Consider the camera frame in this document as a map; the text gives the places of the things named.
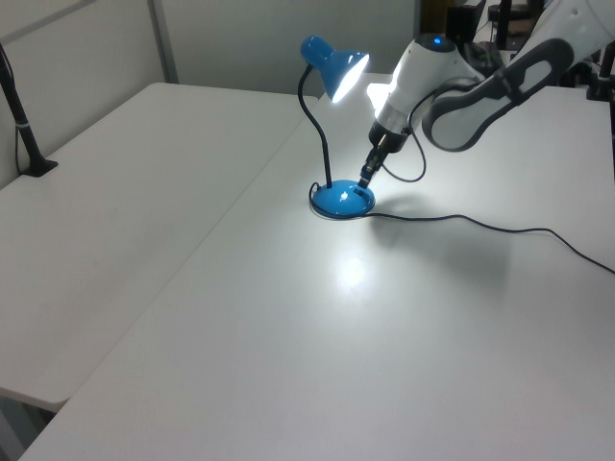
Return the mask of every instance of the blue desk lamp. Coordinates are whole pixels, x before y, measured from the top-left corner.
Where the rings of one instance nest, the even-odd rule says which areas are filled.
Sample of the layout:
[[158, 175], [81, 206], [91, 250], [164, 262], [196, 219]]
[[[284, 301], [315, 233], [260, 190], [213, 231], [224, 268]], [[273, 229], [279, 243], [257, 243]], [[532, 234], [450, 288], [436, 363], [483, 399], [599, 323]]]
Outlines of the blue desk lamp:
[[329, 218], [356, 218], [367, 213], [374, 206], [374, 193], [358, 185], [358, 182], [331, 180], [329, 147], [322, 128], [309, 112], [304, 101], [304, 83], [311, 69], [320, 71], [325, 91], [334, 103], [339, 102], [357, 83], [369, 61], [369, 55], [358, 51], [336, 51], [320, 36], [310, 36], [301, 45], [301, 54], [307, 61], [307, 68], [299, 81], [297, 95], [301, 109], [314, 125], [323, 145], [325, 176], [327, 186], [319, 186], [311, 197], [314, 209]]

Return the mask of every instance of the lamp base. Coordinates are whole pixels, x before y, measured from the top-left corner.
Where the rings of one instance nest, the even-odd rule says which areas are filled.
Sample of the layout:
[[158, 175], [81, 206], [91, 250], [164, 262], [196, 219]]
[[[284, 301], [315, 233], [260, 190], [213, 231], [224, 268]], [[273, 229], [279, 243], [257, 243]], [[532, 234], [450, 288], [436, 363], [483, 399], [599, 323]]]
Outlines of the lamp base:
[[364, 189], [358, 182], [349, 180], [333, 181], [332, 187], [319, 187], [311, 197], [314, 209], [323, 216], [333, 219], [348, 219], [363, 216], [374, 207], [374, 193]]

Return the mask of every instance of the white table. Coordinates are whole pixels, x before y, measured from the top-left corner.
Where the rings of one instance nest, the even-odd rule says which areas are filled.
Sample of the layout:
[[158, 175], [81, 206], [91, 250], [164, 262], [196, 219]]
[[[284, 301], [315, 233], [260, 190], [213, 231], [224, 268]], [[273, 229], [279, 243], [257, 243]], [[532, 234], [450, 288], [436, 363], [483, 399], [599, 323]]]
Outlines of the white table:
[[3, 189], [0, 395], [58, 410], [303, 118], [292, 95], [151, 85]]
[[[356, 178], [367, 98], [314, 113]], [[304, 122], [24, 461], [610, 459], [615, 278], [542, 234], [322, 219], [319, 147]], [[546, 88], [471, 151], [425, 148], [377, 210], [551, 226], [615, 265], [607, 105]]]

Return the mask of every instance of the lamp gooseneck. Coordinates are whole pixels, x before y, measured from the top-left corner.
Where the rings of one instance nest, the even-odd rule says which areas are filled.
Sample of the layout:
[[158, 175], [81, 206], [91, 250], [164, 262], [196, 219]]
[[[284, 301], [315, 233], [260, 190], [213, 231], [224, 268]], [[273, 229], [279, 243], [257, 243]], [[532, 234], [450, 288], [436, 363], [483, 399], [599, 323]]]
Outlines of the lamp gooseneck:
[[312, 123], [318, 134], [320, 134], [320, 140], [322, 141], [323, 145], [323, 160], [325, 162], [325, 178], [327, 179], [327, 188], [331, 189], [332, 179], [331, 167], [329, 164], [329, 144], [327, 143], [325, 132], [323, 132], [323, 129], [320, 127], [314, 116], [309, 111], [308, 106], [306, 106], [306, 101], [304, 101], [304, 84], [306, 83], [306, 79], [308, 78], [308, 75], [311, 72], [312, 68], [313, 67], [311, 66], [311, 64], [308, 64], [304, 75], [301, 76], [301, 79], [299, 80], [299, 87], [297, 88], [297, 96], [299, 97], [299, 104], [301, 105], [301, 109], [303, 109], [309, 121]]

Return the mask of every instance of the lamp power cord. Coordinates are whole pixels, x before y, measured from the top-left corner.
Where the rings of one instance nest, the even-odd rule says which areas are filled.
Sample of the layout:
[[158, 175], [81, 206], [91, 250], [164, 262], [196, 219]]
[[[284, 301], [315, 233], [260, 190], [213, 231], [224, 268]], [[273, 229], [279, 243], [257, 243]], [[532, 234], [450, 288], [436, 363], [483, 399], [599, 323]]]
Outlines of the lamp power cord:
[[[309, 188], [309, 193], [308, 193], [308, 198], [309, 198], [309, 203], [311, 204], [312, 208], [314, 208], [315, 210], [320, 210], [320, 211], [324, 211], [320, 206], [318, 206], [316, 203], [314, 203], [313, 201], [313, 193], [314, 193], [314, 189], [318, 190], [318, 188], [320, 187], [320, 184], [318, 184], [318, 182], [314, 182], [311, 187]], [[435, 217], [407, 217], [407, 216], [398, 216], [395, 214], [389, 214], [389, 213], [380, 213], [380, 212], [370, 212], [370, 213], [366, 213], [362, 216], [358, 216], [355, 218], [341, 218], [342, 220], [351, 220], [351, 219], [362, 219], [362, 218], [387, 218], [387, 219], [394, 219], [397, 221], [404, 221], [407, 223], [432, 223], [432, 222], [436, 222], [436, 221], [450, 221], [450, 220], [454, 220], [454, 219], [462, 219], [465, 221], [469, 221], [472, 224], [475, 224], [477, 226], [480, 226], [482, 228], [485, 229], [489, 229], [490, 231], [497, 231], [497, 232], [503, 232], [503, 233], [530, 233], [530, 232], [546, 232], [546, 233], [550, 233], [552, 236], [554, 236], [557, 240], [559, 240], [561, 243], [563, 243], [566, 247], [568, 247], [575, 255], [582, 257], [583, 259], [585, 259], [586, 261], [591, 262], [592, 264], [595, 264], [596, 266], [600, 267], [601, 269], [604, 269], [606, 272], [615, 275], [615, 270], [611, 269], [608, 266], [605, 266], [604, 264], [598, 262], [596, 259], [592, 259], [591, 257], [589, 257], [588, 255], [583, 254], [582, 252], [580, 252], [579, 250], [577, 250], [574, 246], [572, 246], [565, 238], [563, 238], [561, 235], [559, 235], [557, 232], [555, 232], [552, 229], [549, 228], [527, 228], [527, 229], [507, 229], [507, 228], [500, 228], [497, 226], [491, 226], [489, 224], [485, 224], [477, 219], [471, 218], [469, 216], [466, 216], [464, 214], [449, 214], [446, 216], [435, 216]]]

